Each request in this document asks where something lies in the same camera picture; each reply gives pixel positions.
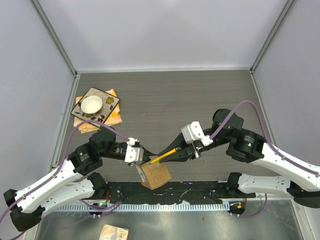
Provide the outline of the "yellow utility knife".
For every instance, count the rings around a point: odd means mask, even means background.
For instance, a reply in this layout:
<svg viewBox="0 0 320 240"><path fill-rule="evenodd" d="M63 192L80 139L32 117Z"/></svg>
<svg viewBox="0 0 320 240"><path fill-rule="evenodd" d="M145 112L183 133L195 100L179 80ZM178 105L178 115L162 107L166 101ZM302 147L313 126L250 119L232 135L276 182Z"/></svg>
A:
<svg viewBox="0 0 320 240"><path fill-rule="evenodd" d="M164 158L166 158L166 157L168 157L168 156L170 156L170 155L173 155L173 154L175 154L176 152L177 152L177 149L176 149L176 148L173 148L173 149L171 149L170 151L167 151L167 152L165 152L164 154L162 154L162 155L156 157L155 159L151 160L151 161L150 161L150 164L158 163L158 162L160 162L162 159L164 159Z"/></svg>

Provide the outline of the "brown cardboard express box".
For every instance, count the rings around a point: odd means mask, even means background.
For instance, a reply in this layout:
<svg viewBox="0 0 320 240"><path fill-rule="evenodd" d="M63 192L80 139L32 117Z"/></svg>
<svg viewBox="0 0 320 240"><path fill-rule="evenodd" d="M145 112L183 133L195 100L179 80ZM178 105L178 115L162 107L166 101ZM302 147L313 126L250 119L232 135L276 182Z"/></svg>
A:
<svg viewBox="0 0 320 240"><path fill-rule="evenodd" d="M142 186L155 190L168 183L172 176L165 163L149 163L136 166Z"/></svg>

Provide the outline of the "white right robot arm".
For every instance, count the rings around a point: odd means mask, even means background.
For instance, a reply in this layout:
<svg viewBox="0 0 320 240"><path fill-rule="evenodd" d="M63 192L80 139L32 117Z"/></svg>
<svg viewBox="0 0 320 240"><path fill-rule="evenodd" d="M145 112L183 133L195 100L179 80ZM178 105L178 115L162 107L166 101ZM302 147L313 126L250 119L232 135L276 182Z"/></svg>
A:
<svg viewBox="0 0 320 240"><path fill-rule="evenodd" d="M210 128L202 129L197 121L184 126L173 142L159 153L165 162L186 162L201 156L202 152L227 145L226 155L241 163L264 167L277 176L252 176L239 172L230 173L226 193L233 198L240 194L263 193L292 197L305 207L320 207L320 168L279 149L254 131L243 128L244 119L232 114L219 133L210 136L231 111L218 109L212 117Z"/></svg>

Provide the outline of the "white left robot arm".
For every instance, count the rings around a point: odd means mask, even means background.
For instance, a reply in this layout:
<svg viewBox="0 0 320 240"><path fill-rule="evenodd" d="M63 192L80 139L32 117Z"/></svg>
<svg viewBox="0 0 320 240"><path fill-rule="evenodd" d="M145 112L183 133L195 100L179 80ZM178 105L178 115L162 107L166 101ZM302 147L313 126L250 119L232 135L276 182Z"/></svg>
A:
<svg viewBox="0 0 320 240"><path fill-rule="evenodd" d="M96 169L103 165L103 158L134 165L147 162L153 156L137 139L117 142L114 129L100 128L46 176L24 189L9 189L3 194L11 221L19 232L24 232L68 203L102 199L107 183Z"/></svg>

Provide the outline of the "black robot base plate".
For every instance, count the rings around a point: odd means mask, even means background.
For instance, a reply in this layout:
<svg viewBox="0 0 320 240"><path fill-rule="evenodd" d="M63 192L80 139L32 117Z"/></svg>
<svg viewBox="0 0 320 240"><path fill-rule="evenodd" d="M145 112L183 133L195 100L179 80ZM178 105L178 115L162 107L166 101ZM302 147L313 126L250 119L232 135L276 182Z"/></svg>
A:
<svg viewBox="0 0 320 240"><path fill-rule="evenodd" d="M108 182L101 196L89 197L89 200L109 200L112 204L121 202L130 205L173 205L183 201L191 205L220 204L223 199L253 199L255 193L242 193L227 187L219 181L170 181L151 190L141 182Z"/></svg>

